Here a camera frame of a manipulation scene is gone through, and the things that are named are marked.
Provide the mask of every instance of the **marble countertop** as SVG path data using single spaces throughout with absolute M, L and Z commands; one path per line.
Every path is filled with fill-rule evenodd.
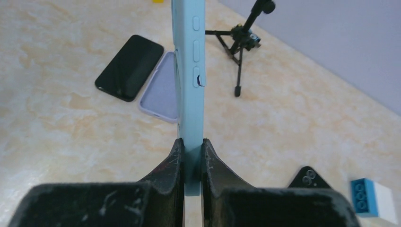
M 245 20 L 217 0 L 206 9 L 207 29 Z M 133 34 L 172 50 L 170 13 L 169 1 L 0 1 L 0 226 L 34 185 L 136 181 L 167 156 L 176 125 L 94 81 Z M 262 46 L 244 53 L 240 98 L 235 64 L 206 39 L 204 135 L 220 158 L 258 187 L 286 187 L 309 165 L 348 199 L 349 180 L 369 177 L 393 190 L 400 218 L 401 117 L 253 31 Z M 201 226 L 200 197 L 185 214 Z

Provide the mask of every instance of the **light blue phone case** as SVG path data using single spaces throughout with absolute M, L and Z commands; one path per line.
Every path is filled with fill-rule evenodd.
M 178 137 L 185 145 L 185 195 L 201 193 L 205 73 L 205 0 L 172 0 Z

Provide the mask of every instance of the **tripod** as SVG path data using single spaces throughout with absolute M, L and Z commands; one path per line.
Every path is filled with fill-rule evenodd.
M 261 46 L 259 44 L 261 39 L 256 34 L 252 33 L 252 30 L 250 28 L 262 11 L 265 14 L 269 14 L 273 12 L 275 8 L 276 4 L 272 0 L 257 0 L 252 7 L 251 14 L 246 20 L 244 26 L 238 24 L 237 26 L 233 27 L 231 31 L 206 30 L 206 35 L 215 35 L 217 37 L 221 45 L 223 45 L 224 50 L 226 51 L 229 58 L 231 58 L 238 65 L 237 85 L 234 89 L 235 97 L 239 97 L 241 95 L 241 68 L 242 54 L 244 48 L 247 51 L 250 51 L 254 47 Z M 229 35 L 234 39 L 234 43 L 231 48 L 229 48 L 224 40 L 221 38 L 222 35 Z M 238 52 L 239 59 L 235 57 L 235 54 Z

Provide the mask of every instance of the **smartphone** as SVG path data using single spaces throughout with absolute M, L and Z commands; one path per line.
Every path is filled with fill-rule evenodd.
M 133 35 L 95 81 L 110 95 L 131 102 L 163 55 L 164 48 L 140 35 Z
M 331 189 L 330 185 L 310 166 L 302 167 L 288 187 Z

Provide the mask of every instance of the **tripod leg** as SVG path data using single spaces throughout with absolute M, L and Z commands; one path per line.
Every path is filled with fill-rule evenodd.
M 224 50 L 228 55 L 231 55 L 230 49 L 228 48 L 227 44 L 224 42 L 224 40 L 221 38 L 220 35 L 216 35 L 217 39 L 220 41 L 221 45 L 224 47 Z
M 211 31 L 206 30 L 205 35 L 231 35 L 230 31 Z
M 237 86 L 235 87 L 235 90 L 234 90 L 235 97 L 239 97 L 241 95 L 241 68 L 242 68 L 242 53 L 243 52 L 244 52 L 244 48 L 241 47 L 239 50 Z

